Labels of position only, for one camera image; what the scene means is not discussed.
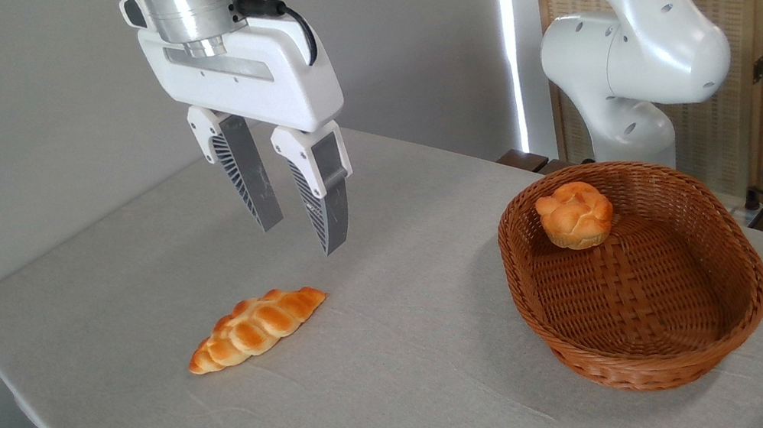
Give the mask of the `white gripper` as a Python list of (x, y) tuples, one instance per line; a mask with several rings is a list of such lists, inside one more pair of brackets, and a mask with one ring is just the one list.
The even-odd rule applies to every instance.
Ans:
[(343, 91), (326, 51), (309, 49), (297, 20), (245, 14), (239, 6), (245, 1), (121, 0), (119, 7), (137, 29), (159, 85), (190, 105), (187, 121), (206, 160), (222, 166), (262, 231), (283, 216), (245, 118), (280, 125), (271, 134), (273, 147), (287, 160), (315, 234), (331, 255), (346, 241), (349, 225), (352, 166), (340, 127), (331, 121), (342, 111)]

